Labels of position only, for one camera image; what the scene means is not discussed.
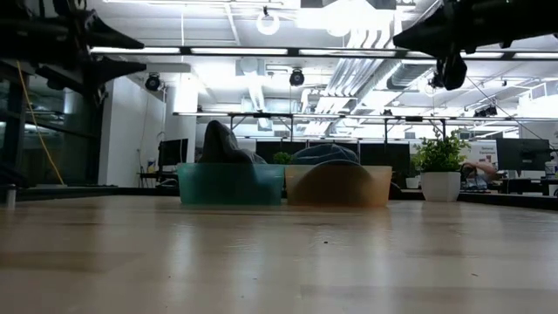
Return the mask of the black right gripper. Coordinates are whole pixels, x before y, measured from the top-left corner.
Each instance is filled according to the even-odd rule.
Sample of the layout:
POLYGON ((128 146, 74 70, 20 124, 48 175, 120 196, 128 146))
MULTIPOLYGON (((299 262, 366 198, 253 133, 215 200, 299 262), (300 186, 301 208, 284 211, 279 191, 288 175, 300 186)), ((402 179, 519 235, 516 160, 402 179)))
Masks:
POLYGON ((452 91, 466 78, 467 66, 458 52, 475 52, 479 46, 509 48, 514 40, 537 36, 529 22, 540 1, 444 1, 424 21, 393 38, 398 48, 421 51, 437 59, 434 86, 452 91))

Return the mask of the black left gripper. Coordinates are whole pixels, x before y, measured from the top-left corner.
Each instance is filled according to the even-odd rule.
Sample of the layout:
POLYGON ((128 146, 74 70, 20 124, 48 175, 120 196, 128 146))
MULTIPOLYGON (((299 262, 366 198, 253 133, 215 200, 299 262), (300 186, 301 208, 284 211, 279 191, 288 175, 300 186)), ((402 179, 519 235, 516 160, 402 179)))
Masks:
POLYGON ((143 49, 140 41, 113 29, 87 8, 86 1, 53 1, 49 16, 44 1, 1 0, 1 59, 24 62, 35 69, 57 66, 70 73, 49 74, 58 85, 73 90, 143 72, 146 64, 110 58, 93 60, 89 45, 128 50, 143 49))

